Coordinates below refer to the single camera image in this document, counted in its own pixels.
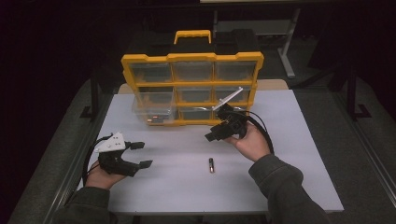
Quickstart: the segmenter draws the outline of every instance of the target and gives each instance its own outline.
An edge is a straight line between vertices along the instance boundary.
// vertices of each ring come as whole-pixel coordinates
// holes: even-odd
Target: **sleeve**
[[[56,224],[108,224],[117,217],[107,211],[110,191],[93,187],[82,188],[73,195],[71,201],[55,212]]]
[[[249,173],[268,199],[275,223],[330,223],[323,209],[304,191],[299,169],[271,154],[256,161]]]

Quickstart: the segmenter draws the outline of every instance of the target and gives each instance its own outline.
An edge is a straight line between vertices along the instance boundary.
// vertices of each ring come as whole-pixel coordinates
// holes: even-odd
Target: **yellow toolbox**
[[[212,106],[242,87],[228,104],[249,110],[264,57],[251,30],[153,32],[134,36],[121,63],[134,91],[133,110],[149,125],[216,125]]]

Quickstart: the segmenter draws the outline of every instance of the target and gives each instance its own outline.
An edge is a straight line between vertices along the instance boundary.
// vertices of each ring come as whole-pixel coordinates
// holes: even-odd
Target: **yellow handle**
[[[209,30],[177,31],[174,44],[177,43],[179,37],[204,37],[204,36],[207,36],[209,44],[212,43]]]

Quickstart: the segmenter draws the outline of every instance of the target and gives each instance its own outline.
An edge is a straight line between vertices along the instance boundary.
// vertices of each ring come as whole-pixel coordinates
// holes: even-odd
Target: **person's right hand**
[[[244,138],[238,139],[231,136],[224,141],[231,143],[242,155],[254,162],[265,155],[271,154],[262,133],[249,122],[247,123],[247,134]]]

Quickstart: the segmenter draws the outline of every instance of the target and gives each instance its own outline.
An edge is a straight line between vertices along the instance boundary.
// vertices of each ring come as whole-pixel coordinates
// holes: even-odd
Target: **background table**
[[[153,160],[151,167],[127,177],[111,190],[109,209],[135,215],[255,214],[267,201],[248,174],[252,161],[225,142],[208,142],[209,126],[154,127],[132,111],[132,94],[116,94],[99,137],[117,131],[125,141],[145,142],[127,150],[126,161]],[[304,173],[304,188],[325,211],[343,205],[318,154],[292,91],[257,91],[251,111],[264,120],[276,155]],[[208,159],[216,172],[209,173]],[[90,164],[97,160],[93,153]]]

